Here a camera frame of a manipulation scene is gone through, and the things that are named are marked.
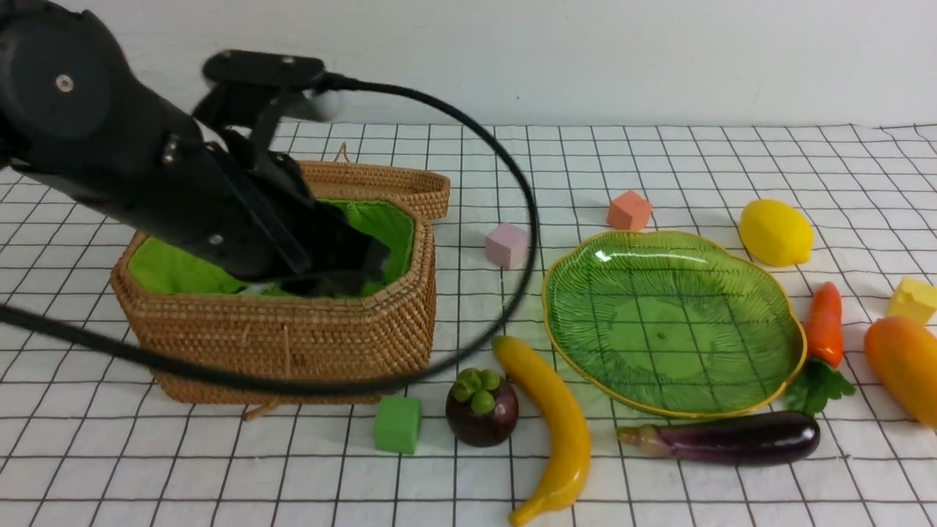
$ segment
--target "woven basket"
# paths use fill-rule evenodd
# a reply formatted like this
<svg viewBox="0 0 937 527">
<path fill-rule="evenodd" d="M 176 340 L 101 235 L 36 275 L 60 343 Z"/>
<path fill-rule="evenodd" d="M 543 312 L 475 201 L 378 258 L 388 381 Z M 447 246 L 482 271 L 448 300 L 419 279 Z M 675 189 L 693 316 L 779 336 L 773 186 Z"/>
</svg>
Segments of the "woven basket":
<svg viewBox="0 0 937 527">
<path fill-rule="evenodd" d="M 385 168 L 393 176 L 396 192 L 391 192 L 368 186 L 383 173 L 381 167 L 300 164 L 317 198 L 382 200 L 413 217 L 409 271 L 386 289 L 362 299 L 153 294 L 128 271 L 130 258 L 147 238 L 137 233 L 112 270 L 111 286 L 141 346 L 196 364 L 310 382 L 366 380 L 429 364 L 436 326 L 436 248 L 427 215 L 414 210 L 413 203 L 431 211 L 432 217 L 444 216 L 448 179 Z M 431 183 L 433 189 L 414 197 L 413 190 Z M 375 403 L 382 395 L 282 399 L 161 372 L 154 376 L 169 397 L 181 402 L 261 405 L 245 418 L 278 404 Z"/>
</svg>

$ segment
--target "green plate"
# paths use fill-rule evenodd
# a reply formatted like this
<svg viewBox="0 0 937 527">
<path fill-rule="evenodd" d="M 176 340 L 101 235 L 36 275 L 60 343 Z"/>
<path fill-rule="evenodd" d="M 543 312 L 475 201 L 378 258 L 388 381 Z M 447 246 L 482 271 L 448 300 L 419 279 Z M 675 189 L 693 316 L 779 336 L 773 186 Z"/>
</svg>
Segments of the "green plate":
<svg viewBox="0 0 937 527">
<path fill-rule="evenodd" d="M 554 348 L 580 375 L 654 414 L 749 413 L 807 358 L 780 284 L 690 233 L 589 238 L 547 272 L 543 309 Z"/>
</svg>

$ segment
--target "white wall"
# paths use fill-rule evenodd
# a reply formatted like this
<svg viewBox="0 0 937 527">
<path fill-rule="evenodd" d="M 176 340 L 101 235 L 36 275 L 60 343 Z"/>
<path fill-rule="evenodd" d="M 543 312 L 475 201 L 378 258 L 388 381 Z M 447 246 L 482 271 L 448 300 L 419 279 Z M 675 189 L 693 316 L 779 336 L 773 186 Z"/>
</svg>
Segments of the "white wall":
<svg viewBox="0 0 937 527">
<path fill-rule="evenodd" d="M 937 122 L 937 0 L 62 0 L 189 109 L 225 48 L 313 55 L 488 124 Z M 446 122 L 392 98 L 342 120 Z"/>
</svg>

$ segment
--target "yellow banana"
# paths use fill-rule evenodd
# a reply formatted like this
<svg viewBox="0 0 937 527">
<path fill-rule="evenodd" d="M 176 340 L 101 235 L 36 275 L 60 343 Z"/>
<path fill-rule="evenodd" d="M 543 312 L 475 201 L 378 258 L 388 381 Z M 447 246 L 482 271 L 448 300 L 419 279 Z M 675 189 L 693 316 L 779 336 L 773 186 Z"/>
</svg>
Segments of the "yellow banana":
<svg viewBox="0 0 937 527">
<path fill-rule="evenodd" d="M 495 337 L 492 347 L 501 367 L 533 400 L 550 428 L 552 452 L 540 485 L 510 517 L 513 527 L 521 527 L 542 513 L 575 503 L 588 479 L 592 439 L 573 392 L 553 366 L 515 337 Z"/>
</svg>

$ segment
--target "pink cube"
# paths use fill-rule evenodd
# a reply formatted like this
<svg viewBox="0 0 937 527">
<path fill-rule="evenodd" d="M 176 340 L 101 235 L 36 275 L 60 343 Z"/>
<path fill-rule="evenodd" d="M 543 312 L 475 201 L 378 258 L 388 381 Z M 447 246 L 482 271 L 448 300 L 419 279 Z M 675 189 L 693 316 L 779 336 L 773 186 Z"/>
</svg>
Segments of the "pink cube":
<svg viewBox="0 0 937 527">
<path fill-rule="evenodd" d="M 618 231 L 641 231 L 650 221 L 650 202 L 634 190 L 621 194 L 608 205 L 608 224 Z"/>
<path fill-rule="evenodd" d="M 514 269 L 524 261 L 529 236 L 511 223 L 501 223 L 484 241 L 484 256 L 502 269 Z"/>
</svg>

